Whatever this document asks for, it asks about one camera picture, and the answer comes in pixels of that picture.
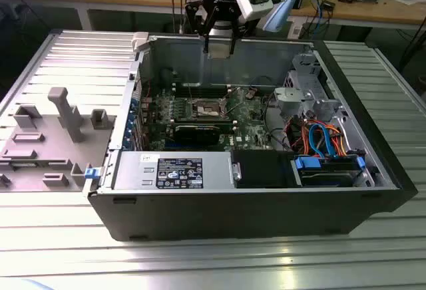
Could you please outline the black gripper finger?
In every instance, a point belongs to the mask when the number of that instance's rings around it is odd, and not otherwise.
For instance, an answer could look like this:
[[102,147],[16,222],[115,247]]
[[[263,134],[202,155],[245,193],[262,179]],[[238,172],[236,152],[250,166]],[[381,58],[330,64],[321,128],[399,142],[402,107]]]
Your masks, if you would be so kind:
[[204,53],[209,51],[210,32],[216,22],[216,0],[190,0],[185,5],[190,28],[204,39]]
[[246,22],[241,23],[239,22],[239,20],[233,20],[231,22],[231,29],[232,29],[232,34],[231,34],[229,54],[233,55],[236,42],[242,39],[244,35],[246,34]]

